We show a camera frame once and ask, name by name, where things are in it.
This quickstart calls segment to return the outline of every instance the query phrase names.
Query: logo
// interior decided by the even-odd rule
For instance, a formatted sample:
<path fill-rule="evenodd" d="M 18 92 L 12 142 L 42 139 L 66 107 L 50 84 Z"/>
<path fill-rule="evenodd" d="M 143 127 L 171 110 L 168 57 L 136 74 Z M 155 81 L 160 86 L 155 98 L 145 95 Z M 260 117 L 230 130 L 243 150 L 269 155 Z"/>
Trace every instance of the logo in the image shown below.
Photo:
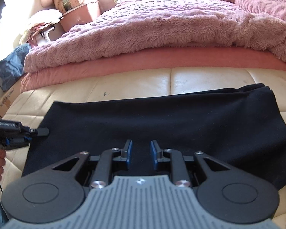
<path fill-rule="evenodd" d="M 15 123 L 8 123 L 8 122 L 0 122 L 0 126 L 16 127 L 16 124 Z"/>
<path fill-rule="evenodd" d="M 137 184 L 140 184 L 140 185 L 142 185 L 143 183 L 145 183 L 146 181 L 145 181 L 145 179 L 143 179 L 143 178 L 140 178 L 140 179 L 138 179 L 138 180 L 136 180 L 136 183 Z"/>

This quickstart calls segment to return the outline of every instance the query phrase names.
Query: cardboard box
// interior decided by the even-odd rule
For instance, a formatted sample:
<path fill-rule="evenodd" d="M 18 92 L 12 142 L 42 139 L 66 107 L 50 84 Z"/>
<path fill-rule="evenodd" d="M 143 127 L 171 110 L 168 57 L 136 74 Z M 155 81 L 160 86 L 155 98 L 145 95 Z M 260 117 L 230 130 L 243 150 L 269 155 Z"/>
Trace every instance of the cardboard box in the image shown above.
<path fill-rule="evenodd" d="M 0 117 L 2 118 L 12 103 L 20 95 L 20 86 L 23 77 L 20 78 L 5 94 L 0 98 Z"/>

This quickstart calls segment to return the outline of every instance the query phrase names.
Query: pink blanket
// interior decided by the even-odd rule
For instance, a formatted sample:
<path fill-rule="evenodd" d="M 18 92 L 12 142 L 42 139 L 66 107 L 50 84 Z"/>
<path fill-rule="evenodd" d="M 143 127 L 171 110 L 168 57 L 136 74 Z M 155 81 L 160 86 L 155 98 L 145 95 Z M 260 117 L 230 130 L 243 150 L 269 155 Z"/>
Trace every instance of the pink blanket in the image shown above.
<path fill-rule="evenodd" d="M 57 41 L 35 47 L 24 70 L 161 46 L 242 46 L 286 62 L 286 4 L 270 0 L 128 0 Z"/>
<path fill-rule="evenodd" d="M 120 54 L 82 63 L 70 63 L 29 73 L 21 83 L 21 92 L 87 77 L 142 69 L 190 66 L 263 68 L 286 71 L 286 64 L 268 51 L 243 47 L 159 47 Z"/>

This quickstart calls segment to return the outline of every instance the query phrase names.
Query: salmon pink sheet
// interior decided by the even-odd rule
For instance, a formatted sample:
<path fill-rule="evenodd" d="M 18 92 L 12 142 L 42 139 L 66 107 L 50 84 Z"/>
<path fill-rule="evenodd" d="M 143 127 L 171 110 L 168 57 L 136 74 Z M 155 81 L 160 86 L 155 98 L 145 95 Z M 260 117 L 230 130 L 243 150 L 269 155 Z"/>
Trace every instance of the salmon pink sheet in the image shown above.
<path fill-rule="evenodd" d="M 111 58 L 48 67 L 35 73 L 29 73 L 22 80 L 21 92 L 87 77 L 142 69 L 190 66 L 264 68 L 286 71 L 286 63 L 268 51 L 254 51 L 242 47 L 161 47 L 121 54 Z"/>

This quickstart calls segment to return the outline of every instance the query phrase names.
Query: black circular pad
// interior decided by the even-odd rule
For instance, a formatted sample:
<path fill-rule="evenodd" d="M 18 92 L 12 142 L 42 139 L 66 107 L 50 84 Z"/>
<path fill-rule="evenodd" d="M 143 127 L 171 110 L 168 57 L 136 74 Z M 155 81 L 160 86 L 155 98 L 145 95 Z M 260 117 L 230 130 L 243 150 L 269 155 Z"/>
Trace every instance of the black circular pad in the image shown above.
<path fill-rule="evenodd" d="M 59 189 L 50 183 L 35 183 L 26 187 L 23 191 L 23 197 L 28 202 L 35 204 L 49 203 L 56 199 L 58 194 Z"/>
<path fill-rule="evenodd" d="M 238 169 L 208 174 L 196 196 L 205 210 L 218 219 L 253 224 L 274 215 L 279 197 L 269 182 Z"/>
<path fill-rule="evenodd" d="M 49 223 L 75 212 L 84 198 L 82 186 L 68 172 L 43 169 L 7 186 L 2 204 L 14 219 Z"/>
<path fill-rule="evenodd" d="M 258 193 L 255 187 L 245 183 L 232 183 L 222 190 L 223 197 L 228 201 L 238 204 L 253 202 Z"/>

